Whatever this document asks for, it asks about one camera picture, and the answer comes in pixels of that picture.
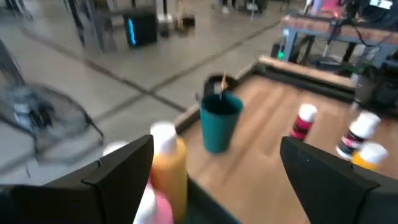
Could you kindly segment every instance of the bottle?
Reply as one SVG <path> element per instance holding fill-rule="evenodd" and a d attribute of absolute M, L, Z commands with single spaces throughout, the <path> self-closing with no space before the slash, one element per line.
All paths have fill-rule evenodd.
<path fill-rule="evenodd" d="M 298 111 L 298 116 L 294 122 L 293 128 L 290 131 L 290 136 L 294 139 L 303 141 L 310 131 L 317 112 L 318 109 L 315 106 L 306 103 L 302 104 Z"/>
<path fill-rule="evenodd" d="M 358 118 L 351 123 L 349 131 L 341 138 L 337 145 L 337 153 L 344 159 L 350 160 L 354 152 L 362 146 L 374 132 L 379 124 L 380 118 L 370 112 L 362 112 Z"/>
<path fill-rule="evenodd" d="M 116 141 L 108 144 L 103 156 L 129 144 L 126 141 Z M 173 212 L 169 201 L 160 192 L 156 192 L 148 180 L 142 194 L 133 224 L 173 224 Z"/>
<path fill-rule="evenodd" d="M 351 162 L 365 169 L 376 170 L 387 155 L 387 150 L 379 143 L 365 142 L 354 154 Z"/>
<path fill-rule="evenodd" d="M 152 186 L 163 193 L 173 210 L 174 221 L 183 220 L 187 209 L 187 150 L 171 122 L 150 127 L 154 137 L 154 160 L 150 172 Z"/>

